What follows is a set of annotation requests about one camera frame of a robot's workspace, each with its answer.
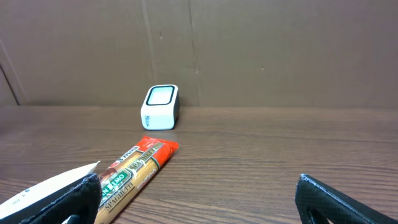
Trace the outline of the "orange spaghetti packet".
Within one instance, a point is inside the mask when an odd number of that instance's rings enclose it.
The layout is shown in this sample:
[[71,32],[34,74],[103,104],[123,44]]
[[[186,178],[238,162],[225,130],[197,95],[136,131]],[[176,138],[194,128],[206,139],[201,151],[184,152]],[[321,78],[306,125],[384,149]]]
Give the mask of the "orange spaghetti packet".
[[95,224],[111,223],[172,157],[175,141],[143,136],[98,175],[102,198]]

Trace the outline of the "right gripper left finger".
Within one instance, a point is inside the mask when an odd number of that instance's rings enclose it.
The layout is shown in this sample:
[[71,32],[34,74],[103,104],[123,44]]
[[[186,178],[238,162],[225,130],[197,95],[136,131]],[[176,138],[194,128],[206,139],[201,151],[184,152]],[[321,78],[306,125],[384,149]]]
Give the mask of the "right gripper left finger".
[[94,223],[101,201],[98,175],[88,174],[64,194],[55,194],[14,213],[1,223]]

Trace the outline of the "white cream tube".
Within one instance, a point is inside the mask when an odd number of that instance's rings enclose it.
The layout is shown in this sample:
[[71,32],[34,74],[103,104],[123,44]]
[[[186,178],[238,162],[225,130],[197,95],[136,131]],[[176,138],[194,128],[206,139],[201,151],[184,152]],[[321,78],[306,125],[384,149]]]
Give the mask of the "white cream tube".
[[16,194],[1,204],[1,219],[8,218],[42,199],[55,194],[64,194],[65,190],[70,189],[73,183],[93,173],[98,163],[100,161],[68,170]]

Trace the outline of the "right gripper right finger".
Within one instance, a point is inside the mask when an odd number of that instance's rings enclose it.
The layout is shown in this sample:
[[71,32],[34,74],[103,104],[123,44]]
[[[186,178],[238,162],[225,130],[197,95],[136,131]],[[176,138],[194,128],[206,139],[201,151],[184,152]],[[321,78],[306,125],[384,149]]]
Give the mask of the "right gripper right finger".
[[302,223],[397,224],[397,220],[307,174],[301,174],[299,177],[295,204]]

